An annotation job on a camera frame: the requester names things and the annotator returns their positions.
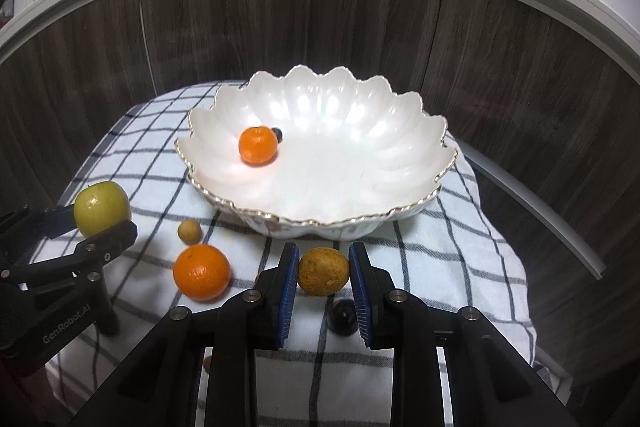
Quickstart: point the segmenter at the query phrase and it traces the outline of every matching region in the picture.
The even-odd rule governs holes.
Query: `green apple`
[[[129,197],[116,182],[100,182],[85,188],[74,204],[74,219],[84,237],[90,237],[131,219]]]

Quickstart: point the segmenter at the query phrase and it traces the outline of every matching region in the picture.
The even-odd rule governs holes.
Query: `dark wood panel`
[[[508,203],[483,201],[527,267],[541,346],[578,380],[640,355],[639,321],[625,320],[640,304],[638,84],[516,0],[442,0],[421,93],[455,136],[539,195],[609,265],[590,280],[548,232],[528,229]]]
[[[555,360],[582,383],[640,357],[638,309],[640,261],[634,253],[615,259],[603,279],[541,317],[536,328],[556,346]]]
[[[527,272],[529,313],[536,325],[569,302],[595,278],[562,242],[526,208],[476,172],[482,211],[500,231]],[[553,357],[554,345],[538,343]]]
[[[0,64],[0,213],[57,201],[111,125],[153,96],[139,0],[96,0],[22,45]]]
[[[312,0],[307,64],[386,76],[397,92],[419,90],[440,0]]]
[[[284,74],[303,62],[308,0],[142,0],[159,92]]]
[[[422,88],[454,134],[611,261],[640,239],[640,87],[516,0],[443,0]]]
[[[476,172],[482,209],[527,272],[538,345],[577,383],[640,357],[640,259],[615,259],[597,281],[551,232]]]

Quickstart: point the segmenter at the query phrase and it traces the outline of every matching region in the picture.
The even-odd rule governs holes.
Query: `white cloth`
[[[75,411],[109,376],[153,325],[175,305],[194,312],[218,307],[250,288],[264,268],[276,266],[284,241],[258,235],[241,221],[216,213],[186,182],[174,139],[188,131],[187,111],[210,107],[217,84],[166,93],[131,109],[100,142],[66,190],[61,204],[74,201],[89,184],[113,179],[129,195],[138,240],[105,269],[108,291],[120,319],[116,337],[83,331],[48,364],[55,393]],[[455,146],[452,137],[446,143]],[[473,305],[493,322],[529,363],[536,332],[529,319],[522,263],[481,212],[478,185],[463,155],[441,180],[443,190],[418,216],[387,222],[363,238],[373,266],[388,270],[397,287],[448,311]],[[183,296],[172,264],[184,249],[178,223],[194,217],[205,241],[229,259],[229,290],[211,303]],[[38,261],[72,253],[81,239],[69,233],[45,241]],[[347,254],[349,243],[297,239],[301,254],[333,246]],[[351,296],[350,285],[337,298]],[[265,426],[388,425],[392,353],[370,351],[359,334],[339,337],[327,330],[326,298],[297,295],[285,349],[257,354],[258,414]],[[446,365],[439,352],[441,377]],[[204,384],[200,390],[200,421]],[[448,392],[446,421],[452,422]]]

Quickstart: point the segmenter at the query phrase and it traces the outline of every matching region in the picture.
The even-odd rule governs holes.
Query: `plate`
[[[188,120],[190,135],[175,149],[191,184],[279,239],[350,241],[413,216],[437,196],[458,154],[443,144],[447,120],[424,112],[418,93],[396,94],[383,76],[357,80],[343,67],[259,71],[243,87],[220,86],[212,107],[192,109]],[[249,166],[238,139],[259,125],[283,138],[273,161]]]

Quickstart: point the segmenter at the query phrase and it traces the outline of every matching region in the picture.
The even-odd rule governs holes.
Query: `orange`
[[[270,161],[278,149],[278,137],[265,126],[249,127],[238,140],[240,157],[249,165],[263,165]]]
[[[192,245],[175,260],[175,285],[194,301],[214,299],[230,280],[229,261],[218,248],[210,245]]]

